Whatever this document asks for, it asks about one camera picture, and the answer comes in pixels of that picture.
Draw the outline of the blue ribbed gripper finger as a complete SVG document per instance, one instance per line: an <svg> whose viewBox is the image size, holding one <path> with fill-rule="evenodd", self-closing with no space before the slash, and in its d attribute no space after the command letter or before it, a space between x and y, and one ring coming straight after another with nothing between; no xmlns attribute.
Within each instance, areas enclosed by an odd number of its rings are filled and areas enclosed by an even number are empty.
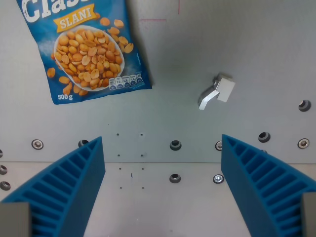
<svg viewBox="0 0 316 237"><path fill-rule="evenodd" d="M30 205L33 237L82 237L105 173L98 137L43 169L2 202Z"/></svg>
<svg viewBox="0 0 316 237"><path fill-rule="evenodd" d="M301 198L316 182L291 165L222 135L221 170L252 237L301 237Z"/></svg>

